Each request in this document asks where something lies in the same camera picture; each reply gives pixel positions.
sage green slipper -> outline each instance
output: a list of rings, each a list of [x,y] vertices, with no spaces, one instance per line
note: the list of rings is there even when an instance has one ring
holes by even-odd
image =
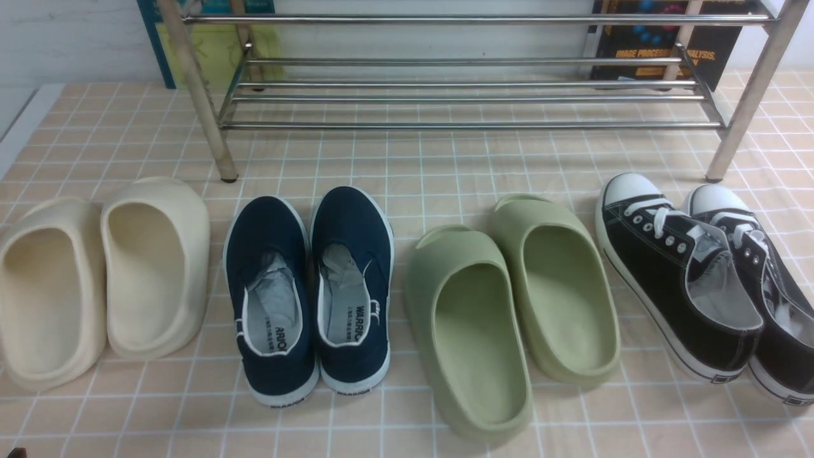
[[[532,357],[549,377],[597,385],[619,365],[619,323],[602,259],[569,210],[539,196],[497,202],[488,233],[509,265]]]
[[[439,227],[407,267],[406,309],[435,405],[453,431],[501,442],[530,421],[531,384],[499,248],[464,226]]]

metal shoe rack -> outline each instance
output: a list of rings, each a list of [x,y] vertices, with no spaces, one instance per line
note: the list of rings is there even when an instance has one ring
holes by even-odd
[[[177,0],[157,0],[167,27],[170,42],[182,67],[186,84],[192,96],[195,111],[203,132],[212,149],[221,180],[232,183],[238,172],[225,141],[229,130],[355,130],[355,131],[455,131],[455,130],[714,130],[720,137],[720,146],[709,165],[707,180],[713,183],[723,179],[735,156],[746,129],[758,109],[764,93],[771,83],[783,54],[797,29],[808,0],[785,0],[780,10],[770,0],[754,0],[751,12],[745,15],[698,14],[702,0],[690,0],[685,15],[619,14],[619,15],[247,15],[243,0],[230,0],[232,15],[200,15],[201,0],[187,0],[183,7]],[[187,31],[193,24],[233,24],[243,45],[243,57],[226,93],[220,110],[212,104],[212,97],[201,73],[195,48]],[[478,25],[651,25],[679,26],[678,40],[672,56],[667,58],[526,58],[526,59],[262,59],[252,47],[252,24],[265,25],[426,25],[478,26]],[[716,95],[695,72],[685,44],[696,25],[735,27],[760,26],[768,35],[754,70],[746,84],[740,101],[731,116],[722,112]],[[431,67],[431,66],[555,66],[555,65],[616,65],[665,66],[664,81],[349,81],[301,80],[262,81],[260,67],[330,66],[330,67]],[[676,81],[679,67],[692,74],[689,80]],[[425,90],[427,95],[301,95],[302,90],[326,88],[346,89],[411,89]],[[562,89],[683,89],[687,95],[654,92],[646,95],[620,95],[597,92],[591,95],[433,95],[432,90],[540,90]],[[295,95],[264,95],[263,89],[297,89]],[[449,122],[449,123],[345,123],[345,122],[263,122],[233,121],[234,111],[241,103],[363,103],[363,104],[487,104],[487,103],[700,103],[706,121],[534,121],[534,122]]]

slide sandal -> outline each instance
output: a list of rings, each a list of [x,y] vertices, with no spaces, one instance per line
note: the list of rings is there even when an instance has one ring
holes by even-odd
[[[209,215],[174,178],[145,178],[102,210],[107,336],[122,358],[150,360],[184,346],[206,311]]]
[[[418,352],[449,427],[501,442],[531,418],[531,384],[511,285],[486,234],[439,227],[416,245],[405,300]]]
[[[597,385],[619,365],[619,323],[602,259],[570,211],[532,195],[507,196],[488,233],[509,264],[532,357],[549,377]]]
[[[0,341],[10,378],[47,390],[92,366],[104,349],[104,253],[99,211],[60,197],[0,239]]]

black canvas sneaker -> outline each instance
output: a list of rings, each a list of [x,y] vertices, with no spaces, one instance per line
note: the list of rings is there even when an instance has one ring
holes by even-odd
[[[760,222],[734,192],[696,188],[687,213],[724,231],[737,274],[766,321],[749,362],[756,385],[790,406],[814,403],[814,310]]]
[[[726,383],[755,352],[764,321],[738,280],[726,235],[695,221],[639,174],[602,189],[597,238],[687,373]]]

canvas sneaker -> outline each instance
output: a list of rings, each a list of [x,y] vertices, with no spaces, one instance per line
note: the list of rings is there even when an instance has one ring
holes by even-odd
[[[755,214],[720,185],[696,188],[687,213],[726,234],[737,275],[766,329],[749,362],[756,385],[790,406],[814,403],[814,310]]]
[[[605,185],[596,219],[600,247],[680,366],[714,384],[738,377],[764,321],[738,281],[726,235],[676,210],[639,174]]]
[[[390,367],[392,229],[372,197],[337,187],[314,212],[311,244],[322,380],[339,394],[366,393]]]
[[[299,403],[319,381],[308,259],[305,226],[277,197],[249,202],[226,236],[223,267],[238,349],[249,390],[266,406]]]

